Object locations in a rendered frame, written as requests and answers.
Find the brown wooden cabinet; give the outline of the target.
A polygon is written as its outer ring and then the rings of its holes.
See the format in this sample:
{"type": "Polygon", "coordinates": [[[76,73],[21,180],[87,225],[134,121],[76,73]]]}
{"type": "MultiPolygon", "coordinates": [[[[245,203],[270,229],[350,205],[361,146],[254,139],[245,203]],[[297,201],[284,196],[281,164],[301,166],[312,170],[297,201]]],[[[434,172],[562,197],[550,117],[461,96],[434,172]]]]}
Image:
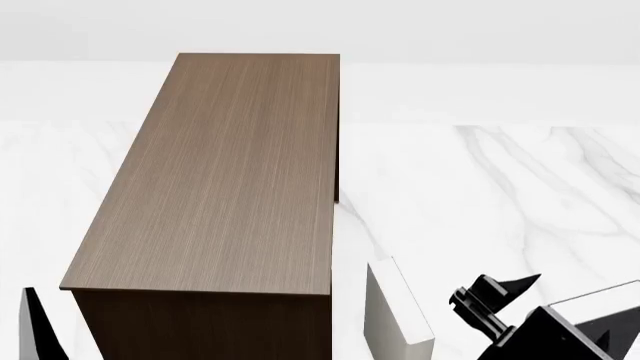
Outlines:
{"type": "Polygon", "coordinates": [[[340,57],[178,55],[61,281],[104,360],[331,360],[340,57]]]}

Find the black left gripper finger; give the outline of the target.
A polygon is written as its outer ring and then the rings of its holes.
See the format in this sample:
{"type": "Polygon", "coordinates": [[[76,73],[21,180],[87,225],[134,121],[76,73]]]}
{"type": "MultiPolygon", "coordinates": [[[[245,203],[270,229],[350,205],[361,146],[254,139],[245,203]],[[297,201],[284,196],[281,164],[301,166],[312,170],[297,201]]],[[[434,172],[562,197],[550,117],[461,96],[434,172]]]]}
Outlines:
{"type": "Polygon", "coordinates": [[[19,360],[69,360],[33,287],[21,294],[19,360]]]}

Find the white flat box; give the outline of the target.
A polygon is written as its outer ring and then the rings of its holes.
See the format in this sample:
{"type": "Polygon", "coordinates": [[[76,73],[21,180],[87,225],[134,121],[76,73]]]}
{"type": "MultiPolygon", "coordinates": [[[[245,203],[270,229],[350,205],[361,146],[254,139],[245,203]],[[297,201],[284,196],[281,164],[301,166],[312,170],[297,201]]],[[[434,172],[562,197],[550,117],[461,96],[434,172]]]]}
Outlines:
{"type": "Polygon", "coordinates": [[[435,335],[391,257],[367,265],[363,335],[374,360],[432,360],[435,335]]]}

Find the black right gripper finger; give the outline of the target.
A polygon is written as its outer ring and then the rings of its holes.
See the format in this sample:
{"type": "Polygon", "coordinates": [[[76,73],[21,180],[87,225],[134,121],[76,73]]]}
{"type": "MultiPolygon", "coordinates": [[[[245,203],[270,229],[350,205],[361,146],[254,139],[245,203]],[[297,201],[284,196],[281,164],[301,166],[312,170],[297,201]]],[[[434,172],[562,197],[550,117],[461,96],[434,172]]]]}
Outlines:
{"type": "Polygon", "coordinates": [[[449,299],[449,304],[454,305],[453,311],[465,323],[481,332],[492,342],[498,341],[511,329],[511,326],[506,326],[487,305],[464,287],[454,291],[449,299]]]}
{"type": "Polygon", "coordinates": [[[480,275],[469,291],[491,312],[499,312],[527,290],[541,277],[531,275],[513,281],[496,281],[488,275],[480,275]]]}

